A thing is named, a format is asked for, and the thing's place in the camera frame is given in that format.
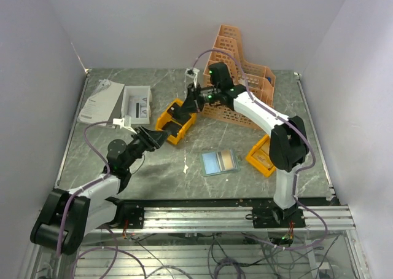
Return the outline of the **yellow bin with black item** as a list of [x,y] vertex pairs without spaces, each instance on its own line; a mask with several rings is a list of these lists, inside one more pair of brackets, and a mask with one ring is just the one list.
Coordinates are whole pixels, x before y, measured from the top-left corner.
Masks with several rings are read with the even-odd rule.
[[171,104],[167,106],[165,111],[162,112],[162,114],[158,117],[155,124],[155,129],[157,131],[165,130],[170,132],[171,135],[168,137],[167,141],[173,145],[177,145],[180,142],[180,140],[182,140],[185,137],[186,133],[191,128],[191,126],[195,124],[197,115],[192,114],[191,119],[187,122],[176,122],[173,119],[173,115],[171,112],[172,103],[173,101],[171,102]]

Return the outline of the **white plastic box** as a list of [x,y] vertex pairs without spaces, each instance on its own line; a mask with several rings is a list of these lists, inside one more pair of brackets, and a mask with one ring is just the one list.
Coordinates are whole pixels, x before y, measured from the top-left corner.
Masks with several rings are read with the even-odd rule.
[[125,86],[121,107],[121,115],[125,119],[125,125],[149,125],[151,102],[150,86]]

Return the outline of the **green card holder wallet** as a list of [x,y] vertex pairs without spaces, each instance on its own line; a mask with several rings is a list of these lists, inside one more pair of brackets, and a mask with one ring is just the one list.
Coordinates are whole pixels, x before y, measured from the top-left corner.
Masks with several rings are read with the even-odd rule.
[[203,176],[234,173],[240,170],[238,158],[233,149],[202,153],[201,166]]

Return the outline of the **orange credit card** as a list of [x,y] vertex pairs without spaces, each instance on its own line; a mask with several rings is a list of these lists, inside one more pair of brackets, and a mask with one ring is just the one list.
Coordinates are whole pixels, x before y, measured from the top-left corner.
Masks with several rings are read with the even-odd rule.
[[236,169],[232,150],[226,149],[217,153],[217,160],[221,171],[231,171]]

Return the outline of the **peach plastic file organizer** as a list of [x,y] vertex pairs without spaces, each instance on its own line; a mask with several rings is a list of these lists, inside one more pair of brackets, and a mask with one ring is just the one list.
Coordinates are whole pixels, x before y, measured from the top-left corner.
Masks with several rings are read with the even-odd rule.
[[[224,62],[228,66],[234,84],[243,84],[244,78],[246,78],[251,92],[263,103],[273,107],[276,76],[269,67],[250,63],[245,60],[239,28],[230,25],[221,25],[213,49],[223,50],[224,52],[211,52],[206,64],[207,66],[215,62]],[[207,104],[201,115],[231,124],[259,129],[247,117],[225,106],[210,106]]]

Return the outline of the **yellow bin with boxes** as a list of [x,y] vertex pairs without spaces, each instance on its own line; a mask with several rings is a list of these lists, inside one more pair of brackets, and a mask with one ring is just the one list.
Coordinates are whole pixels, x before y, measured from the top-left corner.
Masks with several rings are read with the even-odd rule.
[[269,151],[270,137],[265,135],[252,147],[246,156],[246,161],[267,178],[276,171],[276,167],[270,160]]

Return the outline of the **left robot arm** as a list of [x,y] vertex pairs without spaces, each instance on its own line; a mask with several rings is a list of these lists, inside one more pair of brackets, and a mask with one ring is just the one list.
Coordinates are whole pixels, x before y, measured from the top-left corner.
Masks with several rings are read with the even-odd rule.
[[125,212],[117,207],[115,196],[130,182],[130,167],[144,156],[161,148],[170,136],[167,131],[137,127],[132,140],[115,139],[107,146],[103,172],[94,180],[68,191],[54,188],[48,195],[33,225],[30,241],[71,255],[93,229],[108,224],[118,228]]

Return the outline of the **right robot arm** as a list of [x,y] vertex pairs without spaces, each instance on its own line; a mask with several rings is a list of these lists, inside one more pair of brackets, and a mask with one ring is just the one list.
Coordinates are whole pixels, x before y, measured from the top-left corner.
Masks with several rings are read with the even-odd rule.
[[270,138],[269,158],[276,167],[276,190],[271,211],[272,223],[284,227],[296,212],[297,172],[302,168],[307,146],[304,121],[299,116],[285,116],[258,99],[245,84],[235,84],[223,62],[209,66],[211,86],[198,83],[196,68],[185,70],[187,95],[179,114],[201,112],[205,105],[219,103],[255,123]]

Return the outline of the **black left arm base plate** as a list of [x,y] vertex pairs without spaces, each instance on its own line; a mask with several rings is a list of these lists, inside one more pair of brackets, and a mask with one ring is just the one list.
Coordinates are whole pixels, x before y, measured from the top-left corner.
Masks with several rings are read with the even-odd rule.
[[128,229],[142,229],[144,226],[144,208],[131,203],[121,203],[117,207],[113,226]]

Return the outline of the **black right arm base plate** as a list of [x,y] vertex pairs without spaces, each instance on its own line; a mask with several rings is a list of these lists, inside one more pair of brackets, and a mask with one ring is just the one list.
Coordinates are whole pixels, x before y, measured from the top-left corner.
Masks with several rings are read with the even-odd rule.
[[295,204],[288,209],[281,209],[276,204],[265,204],[253,208],[245,216],[252,221],[255,229],[304,228],[306,226],[303,211]]

